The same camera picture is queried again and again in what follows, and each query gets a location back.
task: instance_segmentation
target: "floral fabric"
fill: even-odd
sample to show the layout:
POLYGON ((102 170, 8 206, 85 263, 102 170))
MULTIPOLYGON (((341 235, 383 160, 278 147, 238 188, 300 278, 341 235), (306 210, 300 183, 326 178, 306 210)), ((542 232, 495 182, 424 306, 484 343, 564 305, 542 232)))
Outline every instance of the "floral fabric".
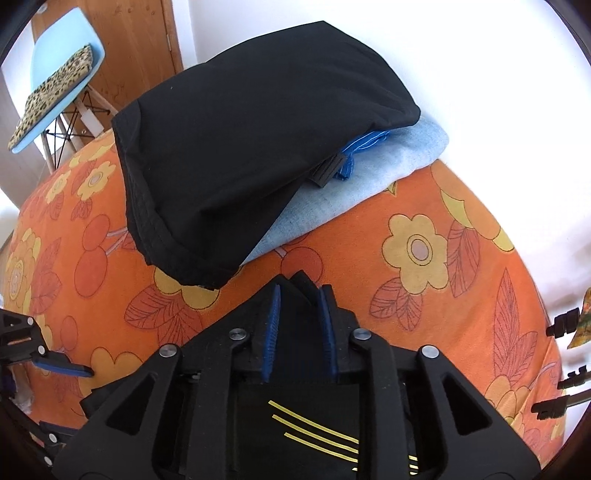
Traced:
POLYGON ((563 421, 530 413, 559 395, 561 375, 535 285, 498 222, 439 161, 209 291, 136 251, 109 131, 31 195, 10 249, 5 308, 34 316, 52 349, 96 373, 27 366, 36 420, 81 426, 79 401, 92 388, 133 372, 159 345, 184 344, 278 273, 304 269, 391 344, 438 346, 542 463, 561 446, 563 421))

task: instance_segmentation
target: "white wall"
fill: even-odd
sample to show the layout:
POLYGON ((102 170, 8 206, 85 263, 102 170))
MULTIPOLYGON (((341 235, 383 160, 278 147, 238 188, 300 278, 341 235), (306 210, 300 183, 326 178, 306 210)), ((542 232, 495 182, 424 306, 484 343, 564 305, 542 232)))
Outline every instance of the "white wall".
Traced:
POLYGON ((173 15, 183 68, 188 69, 197 64, 189 0, 173 0, 173 15))
MULTIPOLYGON (((449 133, 443 160, 507 231, 550 316, 581 304, 591 67, 544 0, 189 1, 199 62, 317 20, 374 48, 449 133)), ((568 341, 566 370, 591 363, 591 344, 566 352, 568 341)))
POLYGON ((0 248, 14 230, 17 218, 18 208, 0 190, 0 248))

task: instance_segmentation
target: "door frame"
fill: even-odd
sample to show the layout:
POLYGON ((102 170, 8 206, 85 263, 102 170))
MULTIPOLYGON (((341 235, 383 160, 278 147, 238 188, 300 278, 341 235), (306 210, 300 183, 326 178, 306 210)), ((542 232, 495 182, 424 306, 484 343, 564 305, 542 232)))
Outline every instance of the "door frame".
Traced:
POLYGON ((177 27, 174 23, 173 0, 160 0, 164 13, 164 28, 166 29, 168 50, 173 59, 174 72, 180 73, 183 69, 181 49, 178 44, 177 27))

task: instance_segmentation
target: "black folded garment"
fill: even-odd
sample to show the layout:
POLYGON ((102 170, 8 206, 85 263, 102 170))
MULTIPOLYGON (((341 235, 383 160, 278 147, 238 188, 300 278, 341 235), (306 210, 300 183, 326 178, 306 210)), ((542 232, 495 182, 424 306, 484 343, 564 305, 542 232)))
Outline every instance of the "black folded garment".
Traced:
POLYGON ((220 288, 310 170, 419 116, 384 59, 325 22, 253 38, 113 119, 128 229, 149 265, 220 288))

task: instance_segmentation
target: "metal screw head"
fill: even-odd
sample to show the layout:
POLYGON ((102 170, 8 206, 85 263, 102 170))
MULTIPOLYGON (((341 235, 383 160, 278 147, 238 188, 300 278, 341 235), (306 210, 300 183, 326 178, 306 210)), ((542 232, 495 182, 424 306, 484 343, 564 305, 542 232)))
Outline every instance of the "metal screw head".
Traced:
POLYGON ((371 338, 371 332, 367 328, 356 328, 353 330, 353 336, 357 340, 369 340, 371 338))
POLYGON ((177 354, 177 351, 178 348, 176 345, 173 345, 172 343, 167 343, 166 345, 160 347, 158 353, 160 353, 160 356, 163 356, 164 358, 170 358, 171 356, 175 356, 177 354))
POLYGON ((439 356, 439 350, 433 345, 425 345, 421 348, 421 353, 427 358, 437 358, 439 356))
POLYGON ((237 342, 238 340, 244 340, 248 334, 244 328, 233 328, 228 335, 237 342))

